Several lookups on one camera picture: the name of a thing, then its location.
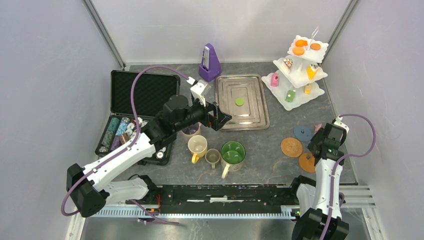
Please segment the gray tabletop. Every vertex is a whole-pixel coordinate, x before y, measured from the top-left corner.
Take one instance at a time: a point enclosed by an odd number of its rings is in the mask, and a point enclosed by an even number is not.
[[[170,64],[187,76],[200,79],[198,64]],[[272,62],[223,63],[222,74],[259,74],[266,76],[277,71]],[[130,71],[139,72],[147,65],[134,65]],[[170,74],[166,69],[152,69],[149,73]],[[317,82],[320,88],[327,91],[323,80]],[[208,102],[215,101],[215,83],[206,95]],[[202,127],[201,133],[207,139],[208,149],[220,150],[228,141],[237,141],[244,145],[246,158],[244,166],[237,172],[228,173],[226,179],[221,179],[223,168],[219,165],[212,169],[204,158],[196,164],[191,163],[191,153],[184,142],[181,132],[175,141],[171,159],[165,166],[134,165],[119,175],[115,181],[126,180],[133,174],[148,175],[157,185],[163,184],[290,184],[293,178],[304,175],[315,179],[315,173],[303,171],[298,158],[288,157],[281,151],[281,141],[295,137],[296,126],[308,126],[313,131],[317,124],[330,122],[334,118],[328,94],[298,107],[286,111],[264,85],[265,98],[268,107],[270,126],[264,130],[214,131]],[[180,94],[190,99],[190,85],[181,79]],[[303,142],[303,152],[306,153],[307,143]],[[355,175],[349,160],[345,161],[341,183],[355,183]]]

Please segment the case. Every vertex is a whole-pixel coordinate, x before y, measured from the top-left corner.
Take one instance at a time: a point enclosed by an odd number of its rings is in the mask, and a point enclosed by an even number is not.
[[[95,154],[104,157],[109,152],[99,152],[102,146],[102,139],[112,118],[121,119],[123,117],[134,118],[131,109],[131,86],[138,72],[113,70],[110,73],[110,112],[111,115],[103,130],[101,138],[95,149]],[[145,73],[140,76],[134,89],[134,104],[138,117],[150,121],[160,112],[168,99],[180,93],[181,80],[178,75],[165,75]],[[166,147],[164,157],[146,157],[138,162],[139,165],[155,164],[164,166],[170,160],[172,143]]]

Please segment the small cup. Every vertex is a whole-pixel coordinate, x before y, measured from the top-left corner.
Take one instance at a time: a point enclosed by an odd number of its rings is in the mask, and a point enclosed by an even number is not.
[[[182,132],[182,138],[184,139],[184,141],[186,143],[188,143],[189,140],[192,137],[201,134],[200,126],[201,126],[201,124],[200,124],[200,122],[198,122],[198,123],[195,123],[195,124],[193,124],[191,126],[188,126],[188,127],[184,128],[183,130],[181,130],[181,132]]]
[[[196,135],[188,140],[188,149],[190,150],[193,157],[191,158],[191,163],[195,164],[203,157],[208,151],[208,141],[206,138],[201,135]]]
[[[228,172],[236,172],[243,166],[246,157],[245,147],[237,141],[229,141],[221,148],[221,165],[224,168],[221,178],[225,179]]]
[[[220,158],[221,158],[220,151],[214,148],[209,149],[206,152],[206,155],[204,156],[204,159],[206,159],[206,162],[212,165],[212,169],[215,169],[215,165],[220,161]]]

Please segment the metal tray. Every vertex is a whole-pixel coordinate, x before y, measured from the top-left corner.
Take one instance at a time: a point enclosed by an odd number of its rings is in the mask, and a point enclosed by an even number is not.
[[[236,105],[237,98],[243,98],[242,106]],[[264,87],[258,74],[217,77],[215,99],[221,111],[232,116],[222,131],[259,130],[270,126]]]

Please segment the yellow cup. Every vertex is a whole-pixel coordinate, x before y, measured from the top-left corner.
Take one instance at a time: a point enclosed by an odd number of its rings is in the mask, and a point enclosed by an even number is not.
[[[191,154],[193,154],[191,163],[195,164],[200,158],[205,156],[208,151],[208,141],[206,141],[206,138],[202,135],[193,136],[188,140],[188,149]]]

